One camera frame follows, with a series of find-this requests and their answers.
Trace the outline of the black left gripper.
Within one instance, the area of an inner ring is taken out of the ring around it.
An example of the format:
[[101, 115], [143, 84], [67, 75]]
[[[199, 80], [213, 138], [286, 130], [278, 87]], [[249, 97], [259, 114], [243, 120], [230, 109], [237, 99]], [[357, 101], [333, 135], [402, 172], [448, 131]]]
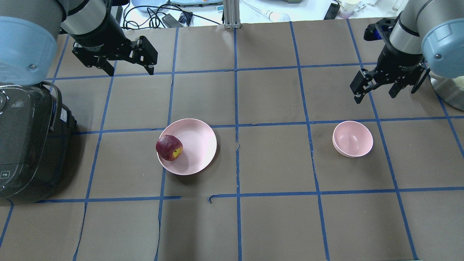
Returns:
[[109, 61], [127, 61], [143, 66], [149, 75], [154, 74], [158, 52], [145, 36], [130, 40], [121, 29], [97, 29], [73, 34], [72, 38], [75, 40], [72, 52], [86, 67], [96, 66], [114, 76], [115, 69]]

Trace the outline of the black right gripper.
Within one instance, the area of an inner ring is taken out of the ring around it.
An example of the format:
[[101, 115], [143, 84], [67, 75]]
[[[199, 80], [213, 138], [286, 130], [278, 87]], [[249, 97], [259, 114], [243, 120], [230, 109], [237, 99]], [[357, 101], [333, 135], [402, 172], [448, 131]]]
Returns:
[[408, 54], [384, 46], [374, 71], [360, 69], [353, 78], [350, 89], [356, 104], [360, 104], [364, 96], [377, 86], [394, 83], [388, 91], [394, 99], [407, 86], [412, 86], [411, 94], [416, 93], [429, 73], [430, 69], [425, 68], [422, 54]]

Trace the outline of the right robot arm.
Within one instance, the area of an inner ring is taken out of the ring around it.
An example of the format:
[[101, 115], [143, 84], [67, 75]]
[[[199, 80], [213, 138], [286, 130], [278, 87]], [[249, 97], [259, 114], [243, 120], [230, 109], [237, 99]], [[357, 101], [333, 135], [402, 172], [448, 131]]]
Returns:
[[462, 0], [410, 0], [396, 18], [368, 25], [364, 40], [382, 40], [384, 47], [376, 67], [353, 78], [355, 102], [386, 84], [393, 99], [407, 86], [414, 94], [430, 72], [446, 79], [463, 76], [463, 7]]

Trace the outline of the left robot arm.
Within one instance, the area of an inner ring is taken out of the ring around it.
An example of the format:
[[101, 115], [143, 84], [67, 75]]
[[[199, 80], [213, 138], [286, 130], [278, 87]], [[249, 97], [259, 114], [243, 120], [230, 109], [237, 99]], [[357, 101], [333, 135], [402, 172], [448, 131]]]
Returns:
[[86, 67], [113, 76], [111, 61], [127, 61], [154, 73], [158, 52], [144, 36], [126, 38], [109, 0], [2, 0], [0, 11], [2, 83], [33, 85], [44, 80], [60, 30], [75, 40], [72, 52]]

